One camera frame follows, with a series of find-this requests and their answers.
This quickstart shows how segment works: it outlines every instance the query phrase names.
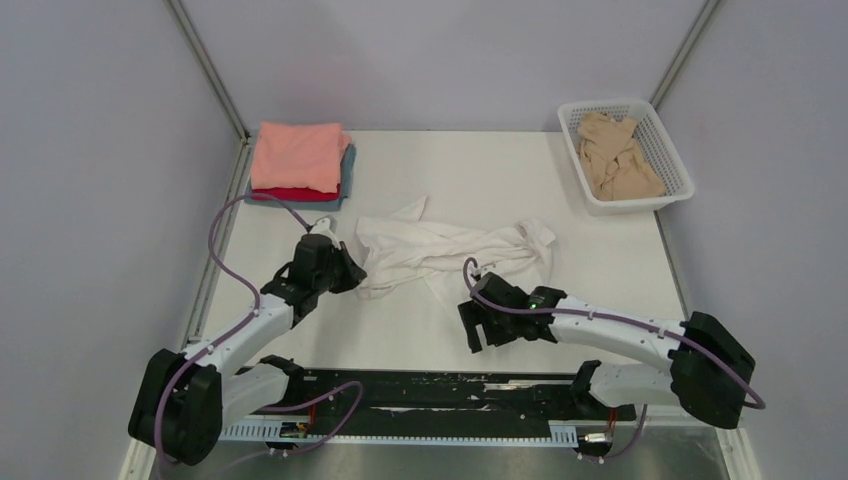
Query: stack of folded towels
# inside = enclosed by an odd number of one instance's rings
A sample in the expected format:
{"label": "stack of folded towels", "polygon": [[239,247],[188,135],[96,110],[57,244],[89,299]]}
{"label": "stack of folded towels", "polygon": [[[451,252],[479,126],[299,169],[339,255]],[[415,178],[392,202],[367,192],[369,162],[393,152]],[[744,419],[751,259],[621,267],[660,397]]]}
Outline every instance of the stack of folded towels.
{"label": "stack of folded towels", "polygon": [[263,122],[253,149],[248,203],[336,212],[350,196],[356,148],[339,123]]}

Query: robotic arm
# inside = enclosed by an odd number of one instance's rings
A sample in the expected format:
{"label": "robotic arm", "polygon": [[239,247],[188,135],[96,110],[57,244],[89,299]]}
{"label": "robotic arm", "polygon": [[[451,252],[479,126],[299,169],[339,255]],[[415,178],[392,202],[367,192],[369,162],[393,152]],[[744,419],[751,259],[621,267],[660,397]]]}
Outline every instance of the robotic arm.
{"label": "robotic arm", "polygon": [[[175,373],[185,368],[165,402],[162,446],[178,461],[199,463],[222,430],[266,405],[288,401],[290,378],[302,375],[300,367],[278,357],[264,358],[246,371],[245,363],[297,326],[315,309],[320,295],[352,290],[365,277],[333,233],[332,219],[319,220],[298,242],[292,262],[262,287],[259,308],[251,307],[239,317],[246,318],[253,310],[253,319],[243,328],[233,333],[241,323],[234,321],[179,353],[163,349],[150,359],[130,418],[130,436],[154,444],[160,399]],[[632,316],[626,318],[630,323],[613,322],[608,320],[625,317],[561,290],[537,287],[528,295],[493,273],[475,280],[472,300],[459,305],[472,352],[482,350],[478,327],[493,346],[518,338],[590,345],[639,363],[585,362],[570,386],[573,398],[607,409],[680,405],[710,425],[738,425],[746,405],[740,384],[747,387],[755,362],[714,317],[696,312],[686,322]],[[693,344],[702,351],[693,349]],[[717,366],[708,356],[725,366]],[[186,367],[187,359],[194,358],[197,361]]]}
{"label": "robotic arm", "polygon": [[[150,359],[130,417],[130,436],[153,445],[162,392],[186,359],[202,350],[208,355],[189,367],[166,404],[162,439],[165,453],[173,458],[188,465],[199,463],[222,429],[283,398],[290,373],[287,362],[272,357],[247,372],[239,371],[268,342],[297,326],[315,309],[321,294],[352,290],[365,278],[333,227],[332,219],[325,217],[300,239],[292,262],[260,290],[258,312],[244,328],[230,334],[237,320],[180,353],[162,349]],[[216,341],[222,337],[226,337],[222,342]]]}
{"label": "robotic arm", "polygon": [[549,287],[536,287],[528,295],[494,273],[476,279],[474,300],[459,305],[472,353],[482,350],[478,325],[486,343],[496,347],[521,337],[600,348],[639,363],[584,362],[572,384],[573,394],[588,394],[610,408],[634,403],[680,406],[710,425],[738,426],[746,391],[691,344],[718,357],[746,384],[756,362],[714,317],[695,312],[683,322],[625,316]]}

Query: white plastic basket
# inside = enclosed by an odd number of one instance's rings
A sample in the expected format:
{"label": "white plastic basket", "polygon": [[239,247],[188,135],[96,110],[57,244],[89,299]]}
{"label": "white plastic basket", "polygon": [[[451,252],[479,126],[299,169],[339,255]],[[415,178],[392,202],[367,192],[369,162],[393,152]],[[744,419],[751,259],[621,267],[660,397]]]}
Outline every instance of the white plastic basket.
{"label": "white plastic basket", "polygon": [[[631,117],[639,122],[633,138],[642,147],[642,153],[654,172],[665,183],[666,193],[662,197],[642,198],[638,200],[615,200],[605,202],[598,200],[592,195],[592,190],[586,181],[580,158],[577,156],[575,145],[580,142],[577,128],[588,112],[601,112],[610,115],[616,120]],[[689,178],[689,173],[680,155],[671,143],[668,132],[665,131],[660,122],[657,112],[650,103],[638,98],[620,98],[616,100],[604,100],[594,102],[566,103],[559,107],[559,123],[565,134],[565,142],[568,144],[568,152],[571,162],[580,179],[583,188],[583,197],[586,210],[592,215],[611,215],[616,213],[638,212],[658,210],[670,203],[691,198],[695,193],[695,186]]]}

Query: table surface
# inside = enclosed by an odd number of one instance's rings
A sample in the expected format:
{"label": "table surface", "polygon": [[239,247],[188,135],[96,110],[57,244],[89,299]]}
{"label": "table surface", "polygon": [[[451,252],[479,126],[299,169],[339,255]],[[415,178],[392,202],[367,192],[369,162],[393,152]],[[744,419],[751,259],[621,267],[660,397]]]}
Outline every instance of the table surface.
{"label": "table surface", "polygon": [[[682,318],[652,212],[592,217],[561,133],[354,131],[351,198],[334,214],[336,233],[361,264],[360,216],[385,216],[427,195],[423,220],[482,229],[541,219],[557,236],[550,286],[634,315]],[[313,222],[326,215],[302,212]],[[303,230],[285,210],[242,204],[224,260],[258,286],[291,260]],[[247,289],[222,274],[205,333],[250,304]],[[582,345],[517,340],[471,354],[459,314],[447,312],[423,281],[377,300],[325,294],[268,354],[304,367],[477,372],[576,372],[585,360],[631,363]]]}
{"label": "table surface", "polygon": [[[624,444],[633,428],[616,427],[616,443]],[[580,461],[563,448],[437,447],[335,444],[309,455],[263,456],[217,477],[236,459],[256,452],[247,442],[219,442],[202,463],[168,471],[172,480],[209,478],[279,480],[728,480],[722,446],[707,426],[662,427],[643,432],[637,451],[603,466]],[[157,480],[155,474],[150,480]]]}

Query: white wall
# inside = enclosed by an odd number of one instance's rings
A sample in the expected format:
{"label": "white wall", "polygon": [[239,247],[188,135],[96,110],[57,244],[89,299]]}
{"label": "white wall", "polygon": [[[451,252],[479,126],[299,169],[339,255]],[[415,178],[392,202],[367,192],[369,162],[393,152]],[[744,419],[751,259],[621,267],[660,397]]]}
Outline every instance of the white wall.
{"label": "white wall", "polygon": [[767,479],[845,477],[848,4],[730,0],[660,117],[697,185],[663,211],[691,305],[758,361]]}
{"label": "white wall", "polygon": [[232,130],[160,1],[0,5],[0,478],[115,478]]}
{"label": "white wall", "polygon": [[648,98],[703,0],[185,0],[247,126],[557,130]]}

